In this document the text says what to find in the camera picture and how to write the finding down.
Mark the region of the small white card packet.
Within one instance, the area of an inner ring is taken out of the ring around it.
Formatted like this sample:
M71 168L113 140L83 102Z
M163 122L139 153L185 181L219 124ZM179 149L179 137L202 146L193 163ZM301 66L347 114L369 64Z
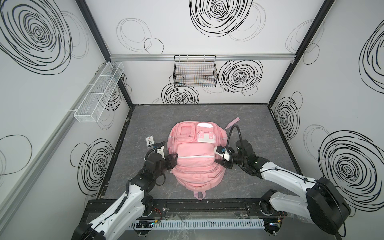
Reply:
M146 144L148 148L152 148L155 145L153 136L146 137Z

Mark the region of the pink student backpack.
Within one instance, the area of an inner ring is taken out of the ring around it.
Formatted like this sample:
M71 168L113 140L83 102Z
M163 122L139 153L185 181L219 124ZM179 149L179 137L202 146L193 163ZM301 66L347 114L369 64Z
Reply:
M215 155L217 146L226 147L226 130L240 119L231 121L224 129L212 122L177 123L171 130L167 148L170 154L178 154L172 174L194 197L202 200L206 192L221 183L226 168L223 159Z

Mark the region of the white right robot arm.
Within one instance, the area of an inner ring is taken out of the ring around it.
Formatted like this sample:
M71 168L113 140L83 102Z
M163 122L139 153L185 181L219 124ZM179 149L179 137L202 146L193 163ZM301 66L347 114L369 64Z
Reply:
M268 159L257 156L245 140L237 141L237 149L216 147L214 153L221 164L230 169L239 166L247 174L275 183L292 195L277 190L267 191L258 203L265 216L290 213L312 221L327 234L339 236L351 208L327 178L314 179L286 170Z

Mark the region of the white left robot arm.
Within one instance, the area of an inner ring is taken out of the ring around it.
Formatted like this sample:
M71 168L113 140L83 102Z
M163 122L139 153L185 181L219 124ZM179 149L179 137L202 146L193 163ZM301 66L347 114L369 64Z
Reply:
M138 218L150 215L153 197L149 192L160 176L176 167L177 159L178 154L150 154L138 174L128 180L125 192L90 223L80 223L72 239L117 240Z

